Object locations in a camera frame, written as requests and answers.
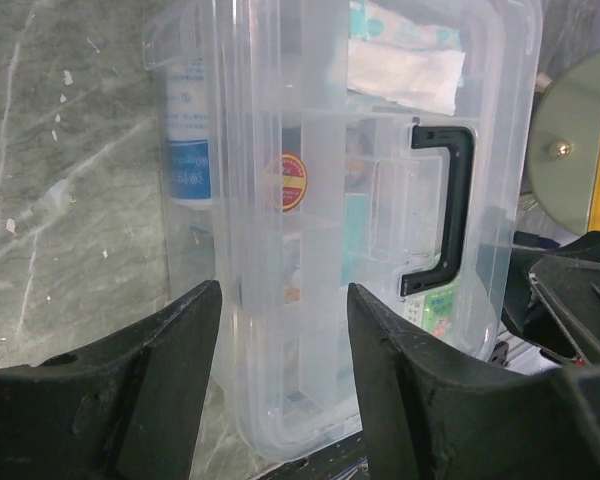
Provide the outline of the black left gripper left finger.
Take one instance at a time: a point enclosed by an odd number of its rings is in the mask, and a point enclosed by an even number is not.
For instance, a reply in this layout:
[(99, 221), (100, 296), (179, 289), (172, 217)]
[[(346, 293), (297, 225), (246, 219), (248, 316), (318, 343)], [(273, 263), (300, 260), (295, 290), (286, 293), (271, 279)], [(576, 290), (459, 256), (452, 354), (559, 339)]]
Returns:
[(206, 281), (38, 366), (0, 369), (0, 479), (185, 479), (222, 308)]

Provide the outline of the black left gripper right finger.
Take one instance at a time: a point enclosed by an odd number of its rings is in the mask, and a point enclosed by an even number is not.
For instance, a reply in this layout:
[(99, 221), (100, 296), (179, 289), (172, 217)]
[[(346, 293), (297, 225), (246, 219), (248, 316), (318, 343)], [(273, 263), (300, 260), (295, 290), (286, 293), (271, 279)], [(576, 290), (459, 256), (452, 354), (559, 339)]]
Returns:
[(600, 479), (600, 366), (523, 375), (473, 358), (347, 295), (374, 479)]

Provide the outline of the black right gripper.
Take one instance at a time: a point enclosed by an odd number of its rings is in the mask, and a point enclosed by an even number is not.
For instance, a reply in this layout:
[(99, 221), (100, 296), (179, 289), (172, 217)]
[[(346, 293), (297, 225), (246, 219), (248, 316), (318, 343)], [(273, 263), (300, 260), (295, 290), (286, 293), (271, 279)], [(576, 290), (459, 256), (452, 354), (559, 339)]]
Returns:
[(554, 249), (515, 245), (501, 319), (559, 364), (600, 365), (600, 232)]

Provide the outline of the green ointment sachet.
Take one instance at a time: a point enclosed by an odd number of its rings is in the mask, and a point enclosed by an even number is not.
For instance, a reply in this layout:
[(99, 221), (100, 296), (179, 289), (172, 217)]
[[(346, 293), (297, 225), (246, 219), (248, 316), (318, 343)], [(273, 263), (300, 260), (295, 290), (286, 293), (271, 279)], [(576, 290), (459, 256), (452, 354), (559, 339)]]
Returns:
[(456, 289), (448, 287), (420, 296), (409, 297), (405, 318), (438, 339), (448, 336), (452, 328)]

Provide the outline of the white teal swab packet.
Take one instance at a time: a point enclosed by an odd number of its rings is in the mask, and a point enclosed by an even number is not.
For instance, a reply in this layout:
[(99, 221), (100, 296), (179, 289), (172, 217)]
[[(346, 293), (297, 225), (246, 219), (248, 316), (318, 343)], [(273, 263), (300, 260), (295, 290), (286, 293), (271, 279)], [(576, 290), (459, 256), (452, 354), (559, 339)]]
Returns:
[(350, 1), (350, 36), (408, 50), (461, 51), (458, 30), (417, 24), (371, 1)]

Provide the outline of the round pastel drawer cabinet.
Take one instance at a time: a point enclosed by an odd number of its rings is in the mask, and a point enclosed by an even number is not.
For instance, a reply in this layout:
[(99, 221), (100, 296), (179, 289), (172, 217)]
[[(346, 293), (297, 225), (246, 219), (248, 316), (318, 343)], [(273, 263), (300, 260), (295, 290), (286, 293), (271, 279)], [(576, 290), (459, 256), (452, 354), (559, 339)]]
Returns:
[(532, 116), (527, 175), (548, 216), (600, 231), (600, 49), (554, 79)]

